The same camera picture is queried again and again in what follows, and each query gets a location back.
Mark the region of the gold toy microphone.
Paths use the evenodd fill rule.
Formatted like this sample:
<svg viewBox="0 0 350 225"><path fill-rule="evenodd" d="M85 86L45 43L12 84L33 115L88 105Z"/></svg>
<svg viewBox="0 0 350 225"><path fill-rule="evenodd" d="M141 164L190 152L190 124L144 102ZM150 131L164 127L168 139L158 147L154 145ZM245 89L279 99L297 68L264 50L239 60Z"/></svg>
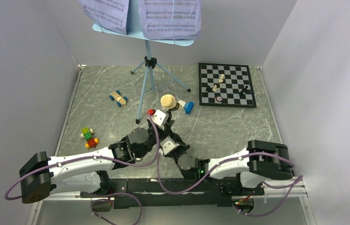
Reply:
<svg viewBox="0 0 350 225"><path fill-rule="evenodd" d="M165 94L160 99L161 106L168 111L175 111L179 108L179 103L171 94Z"/></svg>

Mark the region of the black microphone stand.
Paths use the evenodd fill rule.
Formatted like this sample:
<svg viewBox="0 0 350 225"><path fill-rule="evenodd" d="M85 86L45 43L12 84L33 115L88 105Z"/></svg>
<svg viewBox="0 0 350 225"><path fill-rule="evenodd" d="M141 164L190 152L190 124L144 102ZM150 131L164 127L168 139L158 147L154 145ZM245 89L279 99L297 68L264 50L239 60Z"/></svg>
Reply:
<svg viewBox="0 0 350 225"><path fill-rule="evenodd" d="M168 137L172 137L172 130L171 127L174 124L174 120L172 119L172 112L179 109L179 104L176 103L175 106L172 109L167 110L165 113L168 115L168 119L164 125L164 135Z"/></svg>

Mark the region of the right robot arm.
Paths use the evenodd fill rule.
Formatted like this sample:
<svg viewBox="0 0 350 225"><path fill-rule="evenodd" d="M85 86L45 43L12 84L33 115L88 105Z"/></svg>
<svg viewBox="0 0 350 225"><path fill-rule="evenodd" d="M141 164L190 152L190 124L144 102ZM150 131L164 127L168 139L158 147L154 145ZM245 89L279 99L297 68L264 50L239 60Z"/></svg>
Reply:
<svg viewBox="0 0 350 225"><path fill-rule="evenodd" d="M158 153L174 159L186 180L201 183L205 179L222 180L239 174L234 187L239 194L246 195L267 179L293 177L294 163L290 161L288 147L281 143L250 140L239 152L211 159L198 159L188 154L188 148L168 137L160 144Z"/></svg>

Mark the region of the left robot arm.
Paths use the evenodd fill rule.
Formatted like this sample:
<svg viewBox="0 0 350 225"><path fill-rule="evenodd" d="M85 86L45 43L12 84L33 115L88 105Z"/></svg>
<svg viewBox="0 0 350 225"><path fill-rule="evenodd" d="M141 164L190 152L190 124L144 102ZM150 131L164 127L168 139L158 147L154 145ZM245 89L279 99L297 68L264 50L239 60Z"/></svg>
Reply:
<svg viewBox="0 0 350 225"><path fill-rule="evenodd" d="M111 184L108 173L140 163L153 147L163 150L165 139L174 139L174 121L149 120L149 128L138 127L114 144L102 149L64 157L49 157L45 151L34 154L19 170L22 203L35 203L49 195L81 191L104 197Z"/></svg>

